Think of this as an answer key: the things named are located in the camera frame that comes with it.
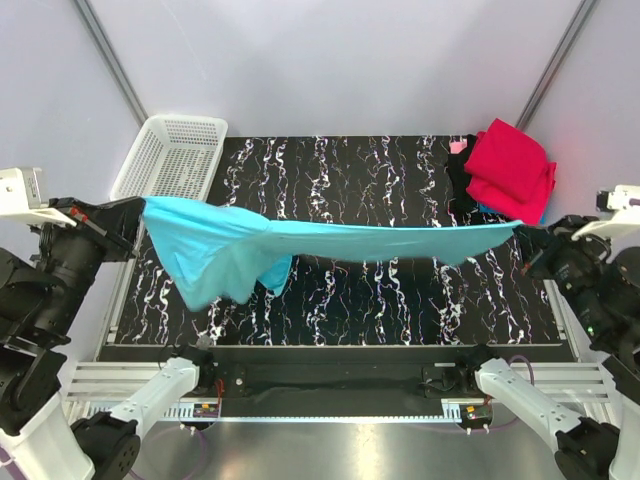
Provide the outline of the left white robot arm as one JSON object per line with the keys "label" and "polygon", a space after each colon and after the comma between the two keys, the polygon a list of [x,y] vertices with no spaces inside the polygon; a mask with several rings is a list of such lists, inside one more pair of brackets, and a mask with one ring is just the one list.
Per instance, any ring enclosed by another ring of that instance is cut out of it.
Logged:
{"label": "left white robot arm", "polygon": [[215,386],[212,353],[184,345],[115,408],[74,423],[64,414],[58,374],[67,358],[58,349],[100,267],[135,256],[145,206],[140,197],[54,198],[3,214],[39,237],[35,264],[1,252],[1,447],[27,479],[123,479],[169,407]]}

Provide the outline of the cyan t shirt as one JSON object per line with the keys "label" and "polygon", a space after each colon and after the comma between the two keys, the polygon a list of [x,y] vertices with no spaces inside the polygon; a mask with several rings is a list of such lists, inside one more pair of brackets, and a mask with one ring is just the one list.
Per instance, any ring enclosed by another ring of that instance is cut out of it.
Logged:
{"label": "cyan t shirt", "polygon": [[294,257],[344,262],[435,258],[458,265],[511,238],[518,222],[460,227],[383,227],[269,220],[247,209],[148,196],[143,221],[159,262],[186,307],[224,297],[244,304],[256,284],[285,289]]}

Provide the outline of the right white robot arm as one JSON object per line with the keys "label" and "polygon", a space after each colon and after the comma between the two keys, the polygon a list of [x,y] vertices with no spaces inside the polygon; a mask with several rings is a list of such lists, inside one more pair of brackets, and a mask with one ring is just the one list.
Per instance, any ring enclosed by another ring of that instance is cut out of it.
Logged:
{"label": "right white robot arm", "polygon": [[568,215],[548,227],[520,226],[531,243],[524,273],[555,282],[621,396],[620,426],[555,402],[516,374],[497,352],[474,347],[456,362],[454,384],[506,406],[545,441],[567,479],[639,476],[639,249],[612,251],[605,222]]}

